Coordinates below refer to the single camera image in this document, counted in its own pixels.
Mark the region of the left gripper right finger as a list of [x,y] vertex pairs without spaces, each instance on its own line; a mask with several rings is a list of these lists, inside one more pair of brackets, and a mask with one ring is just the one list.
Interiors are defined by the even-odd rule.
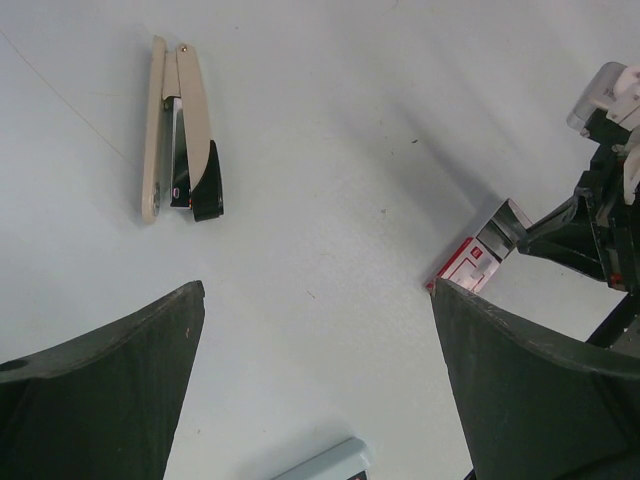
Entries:
[[431,300],[472,478],[638,477],[637,295],[584,342],[449,280]]

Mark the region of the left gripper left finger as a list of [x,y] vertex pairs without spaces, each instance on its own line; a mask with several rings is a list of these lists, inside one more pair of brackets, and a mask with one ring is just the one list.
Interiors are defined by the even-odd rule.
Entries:
[[4,479],[161,479],[205,319],[191,281],[1,365]]

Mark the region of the beige black stapler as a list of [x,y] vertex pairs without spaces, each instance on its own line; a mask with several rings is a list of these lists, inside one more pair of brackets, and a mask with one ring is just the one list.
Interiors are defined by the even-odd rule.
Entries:
[[223,182],[196,49],[167,48],[153,38],[147,99],[141,214],[156,221],[169,174],[169,205],[188,209],[197,222],[224,214]]

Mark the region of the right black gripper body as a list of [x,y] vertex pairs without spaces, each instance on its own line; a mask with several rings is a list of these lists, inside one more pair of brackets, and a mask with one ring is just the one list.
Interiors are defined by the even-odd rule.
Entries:
[[639,288],[639,206],[623,195],[625,158],[613,146],[597,148],[577,185],[586,208],[589,264],[585,274],[616,290]]

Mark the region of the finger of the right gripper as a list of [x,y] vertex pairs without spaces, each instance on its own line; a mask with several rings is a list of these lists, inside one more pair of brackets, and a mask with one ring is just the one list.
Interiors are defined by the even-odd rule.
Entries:
[[603,268],[583,198],[572,196],[529,227],[518,241],[523,255],[550,260],[583,275]]

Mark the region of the staple box with tray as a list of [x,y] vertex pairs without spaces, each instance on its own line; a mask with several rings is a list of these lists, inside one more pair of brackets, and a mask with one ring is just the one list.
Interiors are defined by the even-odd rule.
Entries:
[[506,199],[477,232],[464,239],[426,283],[426,290],[432,295],[436,280],[443,278],[477,294],[516,249],[531,225],[517,204]]

